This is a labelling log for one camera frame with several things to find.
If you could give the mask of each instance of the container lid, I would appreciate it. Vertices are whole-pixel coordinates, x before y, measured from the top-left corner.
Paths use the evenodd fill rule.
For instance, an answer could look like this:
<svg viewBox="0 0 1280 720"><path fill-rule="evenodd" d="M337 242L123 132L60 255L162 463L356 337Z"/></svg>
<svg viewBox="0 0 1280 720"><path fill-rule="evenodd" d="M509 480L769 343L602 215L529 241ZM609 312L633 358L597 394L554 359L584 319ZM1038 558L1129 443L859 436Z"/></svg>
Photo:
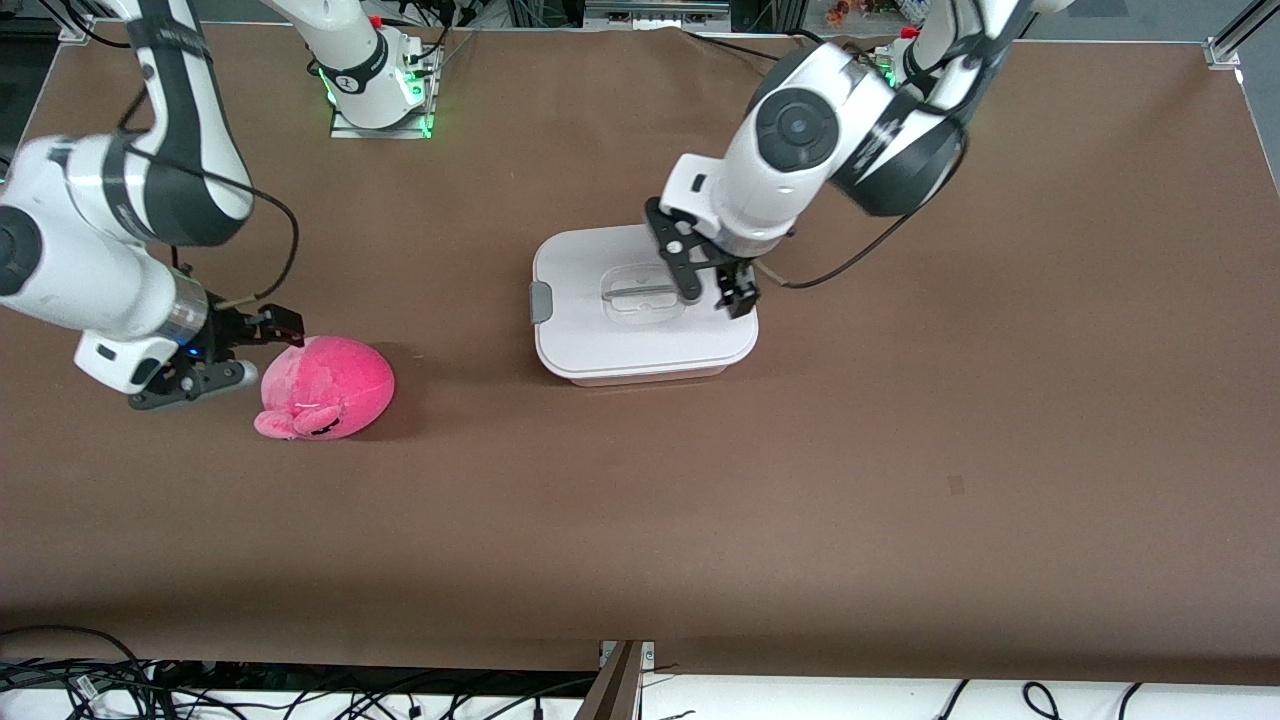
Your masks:
<svg viewBox="0 0 1280 720"><path fill-rule="evenodd" d="M648 225L571 231L534 256L530 309L538 356L562 378L721 368L755 346L756 315L716 309L716 272L695 305L676 296Z"/></svg>

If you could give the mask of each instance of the brown table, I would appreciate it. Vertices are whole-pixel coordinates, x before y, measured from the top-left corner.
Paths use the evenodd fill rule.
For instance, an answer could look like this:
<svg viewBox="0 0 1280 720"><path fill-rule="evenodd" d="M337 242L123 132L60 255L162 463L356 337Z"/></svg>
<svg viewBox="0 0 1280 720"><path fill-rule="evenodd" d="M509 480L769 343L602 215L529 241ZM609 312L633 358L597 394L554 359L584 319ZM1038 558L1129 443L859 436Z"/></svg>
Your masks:
<svg viewBox="0 0 1280 720"><path fill-rule="evenodd" d="M765 288L750 357L581 389L534 354L535 249L639 222L764 65L486 32L436 137L330 141L293 31L209 38L302 218L278 301L399 393L355 439L268 441L256 392L133 413L74 333L0 313L4 624L191 659L585 669L632 637L686 671L1280 680L1280 201L1198 47L1018 45L954 184L838 282ZM138 86L64 50L28 135L110 128ZM818 274L884 224L826 190L769 260ZM260 205L184 258L239 295L285 240Z"/></svg>

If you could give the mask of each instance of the white plastic container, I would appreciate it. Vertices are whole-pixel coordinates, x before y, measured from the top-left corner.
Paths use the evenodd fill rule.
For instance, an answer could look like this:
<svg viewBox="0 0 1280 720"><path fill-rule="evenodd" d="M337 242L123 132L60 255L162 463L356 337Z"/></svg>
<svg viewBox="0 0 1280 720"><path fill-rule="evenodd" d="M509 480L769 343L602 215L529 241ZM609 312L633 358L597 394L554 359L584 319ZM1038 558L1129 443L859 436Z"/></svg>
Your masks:
<svg viewBox="0 0 1280 720"><path fill-rule="evenodd" d="M717 310L714 270L684 305L648 225L563 232L534 256L530 314L543 365L580 386L714 375L755 347L755 310Z"/></svg>

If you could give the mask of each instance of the pink plush toy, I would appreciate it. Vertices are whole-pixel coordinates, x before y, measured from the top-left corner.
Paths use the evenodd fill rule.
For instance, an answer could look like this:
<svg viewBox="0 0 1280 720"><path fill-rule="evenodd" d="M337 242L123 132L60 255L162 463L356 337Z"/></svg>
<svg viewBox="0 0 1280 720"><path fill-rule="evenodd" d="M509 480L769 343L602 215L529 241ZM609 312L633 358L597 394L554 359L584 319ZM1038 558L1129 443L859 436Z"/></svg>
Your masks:
<svg viewBox="0 0 1280 720"><path fill-rule="evenodd" d="M337 439L378 419L396 392L392 366L376 350L344 337L308 337L262 374L253 427L270 438Z"/></svg>

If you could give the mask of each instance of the gray floor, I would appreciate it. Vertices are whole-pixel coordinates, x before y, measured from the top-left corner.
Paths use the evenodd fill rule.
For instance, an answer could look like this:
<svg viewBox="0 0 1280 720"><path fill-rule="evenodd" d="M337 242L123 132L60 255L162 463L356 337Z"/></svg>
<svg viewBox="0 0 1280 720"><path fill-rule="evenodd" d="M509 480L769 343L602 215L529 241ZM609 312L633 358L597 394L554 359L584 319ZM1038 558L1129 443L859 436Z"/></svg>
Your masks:
<svg viewBox="0 0 1280 720"><path fill-rule="evenodd" d="M1222 29L1247 4L1247 0L1076 0L1064 13L1038 18L1027 37L1198 42ZM1280 170L1280 17L1244 45L1240 68L1244 92L1275 176Z"/></svg>

